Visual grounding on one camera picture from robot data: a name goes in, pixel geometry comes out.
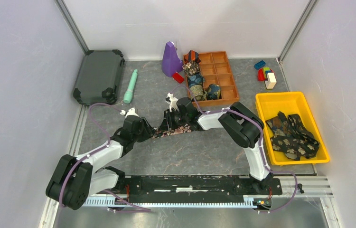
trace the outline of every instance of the white wall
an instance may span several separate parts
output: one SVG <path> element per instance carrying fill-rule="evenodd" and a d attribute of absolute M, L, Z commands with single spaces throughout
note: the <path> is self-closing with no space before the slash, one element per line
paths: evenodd
<path fill-rule="evenodd" d="M 356 1 L 319 1 L 288 56 L 290 89 L 302 91 L 331 156 L 328 176 L 346 228 L 356 227 Z"/>
<path fill-rule="evenodd" d="M 65 0 L 90 49 L 119 48 L 128 59 L 178 51 L 277 57 L 308 0 Z"/>
<path fill-rule="evenodd" d="M 52 0 L 0 1 L 0 228 L 37 227 L 83 53 Z"/>

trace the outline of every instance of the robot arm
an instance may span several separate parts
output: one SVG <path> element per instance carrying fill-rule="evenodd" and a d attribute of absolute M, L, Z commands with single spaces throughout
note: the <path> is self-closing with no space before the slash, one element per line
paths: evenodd
<path fill-rule="evenodd" d="M 174 130 L 188 124 L 194 131 L 205 131 L 212 128 L 224 128 L 231 138 L 245 151 L 250 166 L 250 178 L 259 186 L 264 188 L 272 180 L 273 175 L 264 166 L 258 145 L 260 132 L 256 126 L 245 119 L 232 113 L 217 112 L 201 114 L 188 97 L 176 99 L 169 94 L 166 102 L 169 109 L 164 111 L 164 120 L 159 127 L 161 130 Z M 240 102 L 235 102 L 226 109 L 239 112 L 264 127 L 263 122 Z M 101 169 L 113 160 L 126 155 L 136 142 L 142 142 L 151 138 L 155 133 L 144 117 L 140 118 L 134 109 L 127 112 L 122 128 L 118 129 L 111 142 L 76 157 L 64 155 L 59 161 L 54 174 L 49 182 L 46 195 L 59 201 L 61 187 L 65 177 L 72 166 L 81 158 L 87 157 L 79 164 L 72 177 L 68 180 L 64 194 L 63 204 L 78 209 L 86 198 L 104 189 L 118 187 L 118 179 L 124 177 L 124 173 L 113 167 Z M 103 150 L 90 154 L 94 150 L 106 146 Z"/>

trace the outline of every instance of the red object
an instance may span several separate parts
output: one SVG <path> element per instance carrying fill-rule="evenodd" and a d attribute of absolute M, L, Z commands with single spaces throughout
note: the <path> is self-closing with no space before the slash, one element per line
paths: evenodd
<path fill-rule="evenodd" d="M 172 75 L 172 78 L 175 79 L 175 81 L 177 81 L 178 83 L 182 83 L 184 81 L 184 78 L 179 75 L 178 73 L 175 73 Z"/>
<path fill-rule="evenodd" d="M 263 68 L 259 69 L 259 70 L 258 70 L 258 81 L 266 81 L 266 79 L 267 79 L 267 78 L 265 78 L 265 74 L 263 73 Z"/>

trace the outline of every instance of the marble table surface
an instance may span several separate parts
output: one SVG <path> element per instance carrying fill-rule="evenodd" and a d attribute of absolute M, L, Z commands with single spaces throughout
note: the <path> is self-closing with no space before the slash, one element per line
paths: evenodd
<path fill-rule="evenodd" d="M 260 59 L 230 59 L 231 69 L 240 95 L 240 102 L 254 113 L 257 93 L 288 91 L 276 59 L 264 59 L 273 69 L 277 84 L 266 90 L 264 83 L 257 81 L 254 64 Z M 130 104 L 122 102 L 133 70 L 138 69 L 134 97 Z M 135 107 L 139 116 L 144 116 L 151 126 L 157 127 L 163 120 L 167 93 L 178 83 L 161 71 L 161 61 L 127 61 L 116 107 L 128 110 Z M 184 88 L 174 92 L 178 99 L 187 96 Z M 218 110 L 222 106 L 203 108 Z M 108 107 L 96 107 L 93 116 L 110 134 L 123 124 L 123 116 Z M 100 129 L 88 118 L 81 140 L 79 153 L 85 153 L 106 141 Z M 124 157 L 112 161 L 111 165 L 127 175 L 192 175 L 192 174 L 249 174 L 245 153 L 223 129 L 191 132 L 136 143 Z M 296 174 L 314 174 L 310 164 L 272 166 L 275 171 L 290 170 Z"/>

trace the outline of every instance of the wooden organizer box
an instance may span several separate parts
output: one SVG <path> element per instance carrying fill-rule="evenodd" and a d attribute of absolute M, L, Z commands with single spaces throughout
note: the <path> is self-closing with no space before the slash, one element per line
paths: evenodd
<path fill-rule="evenodd" d="M 200 73 L 205 78 L 203 89 L 206 91 L 210 84 L 217 84 L 221 89 L 220 99 L 198 101 L 199 105 L 201 107 L 232 105 L 234 102 L 239 101 L 240 97 L 226 52 L 199 53 L 199 59 L 201 60 L 199 64 Z M 186 76 L 185 83 L 188 86 L 188 78 Z"/>

